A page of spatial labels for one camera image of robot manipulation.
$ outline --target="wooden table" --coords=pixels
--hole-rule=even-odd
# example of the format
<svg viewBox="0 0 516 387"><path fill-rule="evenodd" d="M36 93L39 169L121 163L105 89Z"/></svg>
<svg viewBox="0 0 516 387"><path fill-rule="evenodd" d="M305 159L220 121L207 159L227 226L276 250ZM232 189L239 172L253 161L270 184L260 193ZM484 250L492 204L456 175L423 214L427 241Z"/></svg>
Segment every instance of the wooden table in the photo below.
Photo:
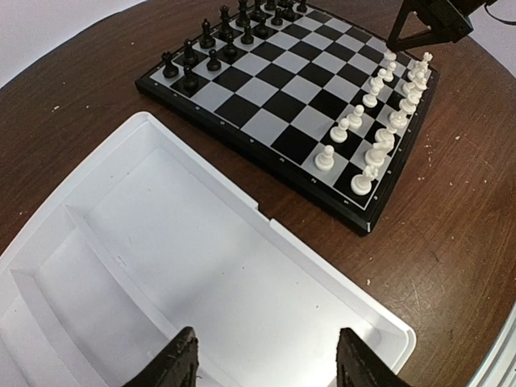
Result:
<svg viewBox="0 0 516 387"><path fill-rule="evenodd" d="M384 37L400 3L314 1ZM516 80L470 39L431 48L442 74L435 102L377 229L359 238L137 93L134 80L197 35L199 21L216 21L220 5L144 3L84 31L0 91L0 252L116 127L148 110L416 330L402 378L465 385L516 296Z"/></svg>

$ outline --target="white background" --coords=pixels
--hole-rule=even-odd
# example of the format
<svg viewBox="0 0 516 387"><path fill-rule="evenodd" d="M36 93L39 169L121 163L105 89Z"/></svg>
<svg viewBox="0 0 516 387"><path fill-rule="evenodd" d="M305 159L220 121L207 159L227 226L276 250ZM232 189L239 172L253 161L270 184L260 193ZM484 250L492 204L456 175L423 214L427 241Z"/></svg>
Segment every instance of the white background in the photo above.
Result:
<svg viewBox="0 0 516 387"><path fill-rule="evenodd" d="M142 1L0 0L0 87L91 24ZM516 20L515 0L498 0L490 9L503 19ZM516 27L496 22L484 9L471 19L473 39L516 76Z"/></svg>

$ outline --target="black chess piece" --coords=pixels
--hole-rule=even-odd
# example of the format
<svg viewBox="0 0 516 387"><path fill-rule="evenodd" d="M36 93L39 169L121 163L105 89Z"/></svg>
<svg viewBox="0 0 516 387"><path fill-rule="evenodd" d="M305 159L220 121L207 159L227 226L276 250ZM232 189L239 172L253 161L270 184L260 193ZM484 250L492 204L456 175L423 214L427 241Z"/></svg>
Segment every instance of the black chess piece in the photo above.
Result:
<svg viewBox="0 0 516 387"><path fill-rule="evenodd" d="M217 52L213 49L210 50L210 60L208 61L208 64L206 67L208 68L208 71L218 71L222 67L222 64L220 63L220 60L217 58Z"/></svg>
<svg viewBox="0 0 516 387"><path fill-rule="evenodd" d="M233 34L229 34L227 36L227 40L226 40L226 46L224 46L224 55L228 58L234 58L237 54L238 54L238 51L236 50L236 46L235 46L235 43L234 42L234 38L233 38Z"/></svg>
<svg viewBox="0 0 516 387"><path fill-rule="evenodd" d="M276 0L267 0L265 3L265 10L275 10L276 9Z"/></svg>
<svg viewBox="0 0 516 387"><path fill-rule="evenodd" d="M204 19L204 22L202 22L202 35L201 39L199 40L199 45L201 48L212 48L215 46L215 38L211 36L210 29L210 22L208 19Z"/></svg>
<svg viewBox="0 0 516 387"><path fill-rule="evenodd" d="M239 0L239 17L235 23L239 27L250 25L251 20L248 17L248 0Z"/></svg>
<svg viewBox="0 0 516 387"><path fill-rule="evenodd" d="M296 13L293 10L293 1L289 0L287 7L283 10L283 18L286 20L294 20Z"/></svg>
<svg viewBox="0 0 516 387"><path fill-rule="evenodd" d="M199 78L196 73L192 71L190 66L185 66L185 78L183 79L183 87L185 90L193 91L199 87Z"/></svg>
<svg viewBox="0 0 516 387"><path fill-rule="evenodd" d="M306 13L308 11L308 8L306 8L306 0L301 0L298 4L298 8L296 8L298 12L301 12L302 14Z"/></svg>
<svg viewBox="0 0 516 387"><path fill-rule="evenodd" d="M252 35L251 26L246 26L243 29L243 35L240 38L242 44L253 44L255 41L255 37Z"/></svg>
<svg viewBox="0 0 516 387"><path fill-rule="evenodd" d="M274 13L274 17L271 20L271 24L273 26L280 26L283 24L283 16L282 16L283 10L281 8L277 8L276 12Z"/></svg>
<svg viewBox="0 0 516 387"><path fill-rule="evenodd" d="M261 9L261 0L255 0L255 7L251 12L251 17L255 20L260 20L262 16L265 16L265 12Z"/></svg>
<svg viewBox="0 0 516 387"><path fill-rule="evenodd" d="M267 19L262 16L260 18L260 24L258 24L256 27L255 27L255 34L256 36L258 36L259 38L261 39L265 39L268 37L268 28L267 26L265 25L265 21Z"/></svg>
<svg viewBox="0 0 516 387"><path fill-rule="evenodd" d="M172 63L173 55L170 52L164 52L161 59L164 62L163 76L165 78L174 78L179 74L179 68Z"/></svg>
<svg viewBox="0 0 516 387"><path fill-rule="evenodd" d="M183 64L194 67L197 63L199 63L199 55L195 52L192 41L187 39L185 40L185 51L183 52Z"/></svg>
<svg viewBox="0 0 516 387"><path fill-rule="evenodd" d="M227 36L233 34L233 28L229 25L229 6L220 7L220 29L218 30L218 37L226 41Z"/></svg>

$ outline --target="chessboard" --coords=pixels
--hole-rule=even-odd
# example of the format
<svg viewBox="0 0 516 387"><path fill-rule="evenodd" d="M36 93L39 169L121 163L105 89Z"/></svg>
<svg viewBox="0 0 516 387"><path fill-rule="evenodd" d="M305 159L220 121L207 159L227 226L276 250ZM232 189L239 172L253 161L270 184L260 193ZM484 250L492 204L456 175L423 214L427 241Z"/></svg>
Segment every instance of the chessboard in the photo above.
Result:
<svg viewBox="0 0 516 387"><path fill-rule="evenodd" d="M385 41L306 2L267 0L222 22L205 20L202 34L136 81L138 90L223 140L361 235L372 231L393 192L418 137L439 75L426 70L426 90L407 124L393 135L392 149L366 194L352 189L365 174L365 154L377 131L407 98L409 71L421 64L406 52L395 56ZM364 105L372 80L396 63L374 107L364 106L359 127L341 144L331 130ZM332 166L315 159L331 145Z"/></svg>

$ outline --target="white tray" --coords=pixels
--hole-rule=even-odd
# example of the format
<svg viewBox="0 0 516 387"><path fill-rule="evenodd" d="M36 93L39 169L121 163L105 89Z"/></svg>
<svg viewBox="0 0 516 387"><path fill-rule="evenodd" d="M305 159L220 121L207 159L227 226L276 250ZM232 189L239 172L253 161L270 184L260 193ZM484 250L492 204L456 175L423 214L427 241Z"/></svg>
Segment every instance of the white tray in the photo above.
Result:
<svg viewBox="0 0 516 387"><path fill-rule="evenodd" d="M342 327L394 372L416 341L144 112L20 231L0 294L10 387L119 387L184 326L199 338L199 387L335 385Z"/></svg>

